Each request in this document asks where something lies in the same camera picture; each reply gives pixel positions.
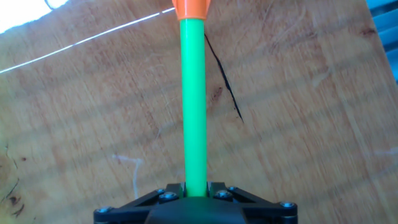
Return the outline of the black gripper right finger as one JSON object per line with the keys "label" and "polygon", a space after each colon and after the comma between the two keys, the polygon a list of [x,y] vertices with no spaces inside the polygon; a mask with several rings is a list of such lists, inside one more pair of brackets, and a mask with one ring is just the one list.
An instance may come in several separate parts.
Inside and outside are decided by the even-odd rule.
{"label": "black gripper right finger", "polygon": [[246,223],[298,223],[298,206],[290,201],[270,202],[224,182],[208,182],[208,196],[235,206]]}

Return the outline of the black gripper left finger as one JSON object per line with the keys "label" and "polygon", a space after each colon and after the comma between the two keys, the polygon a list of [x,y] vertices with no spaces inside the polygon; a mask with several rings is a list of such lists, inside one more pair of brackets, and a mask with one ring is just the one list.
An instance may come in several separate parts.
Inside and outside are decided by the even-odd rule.
{"label": "black gripper left finger", "polygon": [[185,182],[167,184],[119,208],[104,206],[93,212],[94,224],[145,223],[149,212],[158,205],[186,196]]}

